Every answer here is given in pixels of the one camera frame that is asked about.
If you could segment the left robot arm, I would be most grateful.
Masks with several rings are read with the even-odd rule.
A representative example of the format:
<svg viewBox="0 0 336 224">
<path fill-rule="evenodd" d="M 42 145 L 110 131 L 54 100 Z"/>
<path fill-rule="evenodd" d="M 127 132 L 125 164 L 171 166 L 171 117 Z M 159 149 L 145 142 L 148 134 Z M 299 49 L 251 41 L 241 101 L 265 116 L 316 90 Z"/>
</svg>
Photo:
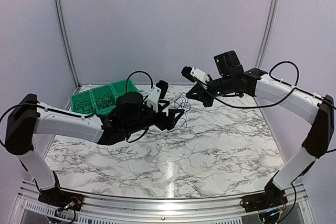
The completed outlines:
<svg viewBox="0 0 336 224">
<path fill-rule="evenodd" d="M 54 205 L 63 205 L 66 193 L 40 155 L 33 140 L 35 135 L 61 135 L 110 146 L 129 142 L 136 132 L 146 134 L 152 126 L 161 131 L 172 130 L 184 114 L 184 109 L 168 107 L 170 103 L 164 98 L 169 87 L 167 82 L 151 81 L 149 94 L 144 97 L 131 88 L 130 81 L 127 77 L 120 91 L 112 88 L 115 106 L 107 115 L 99 114 L 98 109 L 83 114 L 55 108 L 39 101 L 32 93 L 2 115 L 7 117 L 3 146 L 19 159 Z"/>
</svg>

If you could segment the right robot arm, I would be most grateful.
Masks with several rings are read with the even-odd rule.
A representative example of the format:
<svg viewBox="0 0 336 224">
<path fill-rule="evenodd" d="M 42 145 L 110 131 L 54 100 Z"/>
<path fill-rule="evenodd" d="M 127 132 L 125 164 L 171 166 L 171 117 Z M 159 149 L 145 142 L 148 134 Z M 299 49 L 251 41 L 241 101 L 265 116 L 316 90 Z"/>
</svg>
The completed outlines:
<svg viewBox="0 0 336 224">
<path fill-rule="evenodd" d="M 280 106 L 311 126 L 299 150 L 273 176 L 260 195 L 260 203 L 271 207 L 280 199 L 280 192 L 329 152 L 334 132 L 333 98 L 305 91 L 298 87 L 298 82 L 289 84 L 274 77 L 271 71 L 258 68 L 245 70 L 233 50 L 215 56 L 214 61 L 220 75 L 217 79 L 212 79 L 197 67 L 185 66 L 182 69 L 182 76 L 195 84 L 187 93 L 189 99 L 210 107 L 220 97 L 248 95 L 268 102 L 260 109 Z"/>
</svg>

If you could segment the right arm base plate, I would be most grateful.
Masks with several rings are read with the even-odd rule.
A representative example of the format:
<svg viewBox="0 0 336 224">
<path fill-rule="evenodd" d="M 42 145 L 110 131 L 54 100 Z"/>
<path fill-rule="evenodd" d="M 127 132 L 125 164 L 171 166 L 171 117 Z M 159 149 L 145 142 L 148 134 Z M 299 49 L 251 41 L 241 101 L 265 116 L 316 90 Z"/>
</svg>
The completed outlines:
<svg viewBox="0 0 336 224">
<path fill-rule="evenodd" d="M 245 212 L 253 212 L 285 205 L 287 202 L 285 191 L 276 188 L 243 196 L 239 204 Z"/>
</svg>

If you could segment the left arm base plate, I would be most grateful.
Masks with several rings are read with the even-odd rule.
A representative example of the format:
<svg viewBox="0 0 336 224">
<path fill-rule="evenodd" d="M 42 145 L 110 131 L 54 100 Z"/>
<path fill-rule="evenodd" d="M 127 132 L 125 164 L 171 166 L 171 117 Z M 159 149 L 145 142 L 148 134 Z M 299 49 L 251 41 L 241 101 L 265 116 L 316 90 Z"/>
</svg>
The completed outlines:
<svg viewBox="0 0 336 224">
<path fill-rule="evenodd" d="M 57 187 L 41 190 L 38 201 L 61 209 L 69 206 L 72 210 L 80 211 L 84 196 L 82 194 L 61 190 Z"/>
</svg>

